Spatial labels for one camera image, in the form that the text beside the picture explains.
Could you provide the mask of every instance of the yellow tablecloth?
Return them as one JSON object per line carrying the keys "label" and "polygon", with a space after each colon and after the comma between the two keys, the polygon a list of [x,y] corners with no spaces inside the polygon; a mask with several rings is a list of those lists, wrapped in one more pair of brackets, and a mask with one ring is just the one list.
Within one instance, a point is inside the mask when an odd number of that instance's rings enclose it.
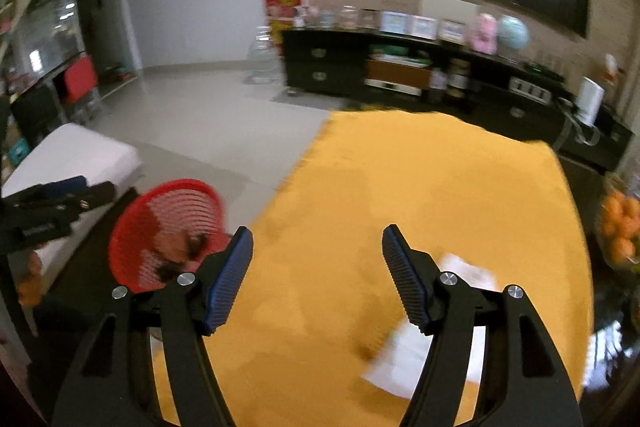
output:
{"label": "yellow tablecloth", "polygon": [[[239,427],[399,424],[408,401],[360,378],[360,348],[401,315],[380,247],[390,223],[436,261],[451,252],[493,271],[500,288],[523,286],[579,395],[590,264],[549,147],[444,114],[338,112],[253,224],[254,260],[229,322],[206,339]],[[161,406],[177,422],[163,360]],[[468,383],[459,421],[476,393]]]}

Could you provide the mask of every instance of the white mattress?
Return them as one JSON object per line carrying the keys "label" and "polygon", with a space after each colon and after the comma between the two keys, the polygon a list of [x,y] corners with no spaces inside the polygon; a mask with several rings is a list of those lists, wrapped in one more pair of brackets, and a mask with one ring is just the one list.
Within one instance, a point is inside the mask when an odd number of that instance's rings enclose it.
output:
{"label": "white mattress", "polygon": [[[15,169],[2,187],[6,197],[31,185],[84,176],[89,185],[110,181],[121,197],[142,175],[138,150],[85,127],[68,123],[47,136]],[[42,259],[42,283],[47,291],[75,249],[109,206],[82,214],[73,224],[73,235],[52,241],[38,250]],[[20,262],[15,259],[12,269]]]}

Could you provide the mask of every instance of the pink toy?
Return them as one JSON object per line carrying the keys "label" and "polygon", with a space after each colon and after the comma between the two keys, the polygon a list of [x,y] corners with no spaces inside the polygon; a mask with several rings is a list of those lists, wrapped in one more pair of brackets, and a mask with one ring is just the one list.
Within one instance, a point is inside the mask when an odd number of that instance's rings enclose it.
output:
{"label": "pink toy", "polygon": [[481,13],[476,21],[476,27],[471,35],[471,47],[480,53],[495,55],[497,44],[498,23],[488,13]]}

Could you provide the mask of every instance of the red plastic basket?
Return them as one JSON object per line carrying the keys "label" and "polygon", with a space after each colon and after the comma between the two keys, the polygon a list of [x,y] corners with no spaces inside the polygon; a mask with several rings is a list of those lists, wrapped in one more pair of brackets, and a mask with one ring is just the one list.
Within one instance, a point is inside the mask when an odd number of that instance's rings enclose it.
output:
{"label": "red plastic basket", "polygon": [[152,251],[160,231],[207,234],[201,263],[228,244],[222,198],[206,183],[176,180],[134,200],[118,219],[109,243],[109,266],[116,281],[134,293],[164,286],[156,274],[163,263]]}

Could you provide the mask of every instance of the photo frame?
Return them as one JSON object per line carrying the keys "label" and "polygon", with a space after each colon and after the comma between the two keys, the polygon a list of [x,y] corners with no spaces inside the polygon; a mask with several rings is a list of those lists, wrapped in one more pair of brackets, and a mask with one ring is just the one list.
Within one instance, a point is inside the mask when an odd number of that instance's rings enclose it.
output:
{"label": "photo frame", "polygon": [[371,10],[369,8],[363,8],[360,10],[360,20],[358,26],[366,30],[378,29],[378,10]]}
{"label": "photo frame", "polygon": [[382,12],[380,16],[380,31],[406,35],[408,20],[409,16],[406,13]]}
{"label": "photo frame", "polygon": [[462,22],[443,20],[438,36],[441,41],[463,45],[466,41],[466,25]]}
{"label": "photo frame", "polygon": [[411,20],[411,35],[434,41],[438,38],[438,20],[414,15]]}

